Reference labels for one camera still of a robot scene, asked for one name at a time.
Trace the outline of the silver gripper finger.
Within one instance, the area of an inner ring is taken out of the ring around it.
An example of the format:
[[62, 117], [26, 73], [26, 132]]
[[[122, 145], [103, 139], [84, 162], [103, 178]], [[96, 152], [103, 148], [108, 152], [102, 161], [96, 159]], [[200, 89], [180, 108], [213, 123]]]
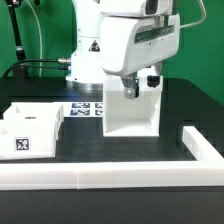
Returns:
[[135, 99], [139, 96], [139, 79], [136, 73], [121, 78], [124, 86], [124, 96], [128, 99]]
[[163, 63], [158, 62], [150, 67], [150, 73], [147, 76], [147, 85], [156, 88], [160, 84], [160, 76], [163, 70]]

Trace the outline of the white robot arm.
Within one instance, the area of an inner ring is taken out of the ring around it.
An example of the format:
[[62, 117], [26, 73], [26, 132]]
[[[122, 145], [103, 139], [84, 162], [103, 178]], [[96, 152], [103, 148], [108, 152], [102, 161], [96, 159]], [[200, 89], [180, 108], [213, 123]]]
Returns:
[[106, 75], [121, 78], [129, 99], [139, 95], [137, 72], [175, 55], [180, 16], [173, 0], [72, 0], [77, 47], [71, 55], [70, 84], [92, 89]]

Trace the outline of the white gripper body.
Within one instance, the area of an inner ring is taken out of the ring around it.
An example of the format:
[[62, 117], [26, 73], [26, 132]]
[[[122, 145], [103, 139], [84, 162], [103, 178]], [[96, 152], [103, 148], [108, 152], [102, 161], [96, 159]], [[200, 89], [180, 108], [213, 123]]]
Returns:
[[100, 30], [100, 62], [105, 73], [127, 76], [172, 57], [179, 47], [180, 17], [166, 24], [154, 17], [106, 17]]

